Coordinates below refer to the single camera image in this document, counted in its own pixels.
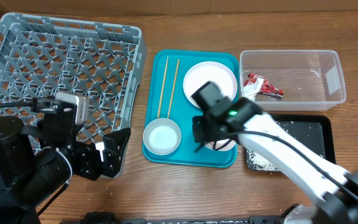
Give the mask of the grey bowl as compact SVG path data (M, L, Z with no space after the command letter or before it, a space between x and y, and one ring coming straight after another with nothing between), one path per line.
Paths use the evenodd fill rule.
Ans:
M155 119L144 129L143 143L152 154L158 156L171 154L181 143L180 128L168 118Z

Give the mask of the rice grains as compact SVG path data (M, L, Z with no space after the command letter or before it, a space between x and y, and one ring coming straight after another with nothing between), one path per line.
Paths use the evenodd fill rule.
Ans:
M322 158L326 158L323 127L320 123L309 121L284 121L276 123L289 135L311 149ZM246 164L250 170L278 172L279 170L260 154L247 150Z

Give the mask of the red snack wrapper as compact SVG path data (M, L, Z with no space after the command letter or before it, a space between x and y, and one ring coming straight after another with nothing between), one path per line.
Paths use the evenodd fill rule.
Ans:
M283 90L275 88L265 77L249 73L244 82L243 94L249 100L255 101L258 94L282 98Z

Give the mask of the wooden chopstick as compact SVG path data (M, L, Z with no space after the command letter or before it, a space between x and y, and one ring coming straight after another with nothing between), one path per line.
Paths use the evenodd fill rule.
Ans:
M171 108L172 108L172 103L173 103L173 97L174 97L174 94L175 94L175 87L176 87L176 82L177 82L179 64L180 64L180 59L177 59L177 65L176 65L175 75L174 75L174 79L173 79L172 91L171 91L171 95L170 95L170 103L169 103L169 106L168 106L168 113L167 113L167 118L168 119L170 118L170 113L171 113Z
M169 56L167 56L167 59L165 62L162 86L161 86L161 91L160 91L160 99L159 99L158 111L157 111L157 119L160 118L160 113L161 113L161 109L162 109L162 101L163 101L163 94L164 94L164 88L165 88L165 80L166 80L166 76L167 76L168 61L169 61Z

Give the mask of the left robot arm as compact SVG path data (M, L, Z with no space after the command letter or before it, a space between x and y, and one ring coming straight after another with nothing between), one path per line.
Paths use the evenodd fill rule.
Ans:
M130 128L104 135L98 145L78 142L73 134L0 117L0 223L39 223L36 208L51 204L74 175L92 181L119 175Z

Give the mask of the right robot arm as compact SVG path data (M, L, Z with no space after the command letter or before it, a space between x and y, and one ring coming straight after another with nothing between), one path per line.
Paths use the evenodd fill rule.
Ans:
M206 82L191 96L203 114L193 117L195 142L230 139L254 151L294 182L312 201L293 205L275 223L358 224L358 171L323 159L284 131L247 98L232 102L215 83Z

